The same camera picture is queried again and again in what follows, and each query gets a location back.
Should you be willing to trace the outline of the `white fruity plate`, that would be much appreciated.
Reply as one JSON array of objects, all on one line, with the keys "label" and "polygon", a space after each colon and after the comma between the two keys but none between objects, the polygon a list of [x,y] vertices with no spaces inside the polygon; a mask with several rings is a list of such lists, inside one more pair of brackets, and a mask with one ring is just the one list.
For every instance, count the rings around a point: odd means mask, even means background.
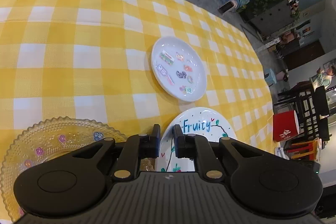
[{"label": "white fruity plate", "polygon": [[160,141],[155,171],[193,172],[197,135],[215,143],[222,137],[236,139],[234,128],[222,114],[207,107],[193,107],[179,114],[168,125]]}]

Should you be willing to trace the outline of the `small white sticker plate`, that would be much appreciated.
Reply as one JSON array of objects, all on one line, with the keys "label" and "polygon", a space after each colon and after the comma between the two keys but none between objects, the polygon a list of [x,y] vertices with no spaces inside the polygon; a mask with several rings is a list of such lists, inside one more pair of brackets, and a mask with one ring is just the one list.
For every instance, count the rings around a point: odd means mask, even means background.
[{"label": "small white sticker plate", "polygon": [[151,50],[151,67],[161,87],[171,96],[195,102],[203,97],[207,74],[199,55],[181,39],[159,38]]}]

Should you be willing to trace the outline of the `clear glass flower plate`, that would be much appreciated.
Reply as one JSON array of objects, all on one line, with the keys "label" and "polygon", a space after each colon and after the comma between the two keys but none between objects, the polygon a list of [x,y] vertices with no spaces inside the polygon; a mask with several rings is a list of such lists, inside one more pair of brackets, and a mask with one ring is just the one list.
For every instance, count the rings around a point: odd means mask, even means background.
[{"label": "clear glass flower plate", "polygon": [[28,127],[9,146],[1,166],[1,196],[10,219],[23,215],[14,196],[14,182],[25,170],[104,138],[126,141],[120,131],[89,119],[59,117]]}]

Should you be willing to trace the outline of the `red mug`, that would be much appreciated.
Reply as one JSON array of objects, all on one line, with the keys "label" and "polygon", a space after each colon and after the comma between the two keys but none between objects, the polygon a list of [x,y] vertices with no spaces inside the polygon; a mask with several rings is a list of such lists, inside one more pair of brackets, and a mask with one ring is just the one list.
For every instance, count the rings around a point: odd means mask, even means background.
[{"label": "red mug", "polygon": [[295,110],[278,113],[273,116],[273,140],[281,142],[299,134],[299,122]]}]

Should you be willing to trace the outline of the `yellow checkered tablecloth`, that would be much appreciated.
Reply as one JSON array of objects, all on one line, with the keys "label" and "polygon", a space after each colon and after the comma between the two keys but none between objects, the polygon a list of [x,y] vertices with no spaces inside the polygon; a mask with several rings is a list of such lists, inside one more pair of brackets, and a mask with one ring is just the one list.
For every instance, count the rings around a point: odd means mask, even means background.
[{"label": "yellow checkered tablecloth", "polygon": [[191,108],[160,87],[150,53],[187,42],[207,73],[196,106],[220,112],[237,138],[272,152],[272,99],[243,32],[185,0],[1,0],[1,154],[23,130],[68,116],[125,135],[165,128]]}]

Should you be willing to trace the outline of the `pink space heater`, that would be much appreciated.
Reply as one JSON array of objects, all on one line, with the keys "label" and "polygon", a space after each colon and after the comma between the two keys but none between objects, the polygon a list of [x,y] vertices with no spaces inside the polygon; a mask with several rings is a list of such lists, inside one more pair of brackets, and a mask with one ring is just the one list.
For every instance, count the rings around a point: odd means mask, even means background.
[{"label": "pink space heater", "polygon": [[235,11],[237,7],[238,7],[238,3],[235,0],[230,0],[226,2],[224,5],[222,5],[221,7],[219,7],[218,11],[221,14],[224,14],[228,11]]}]

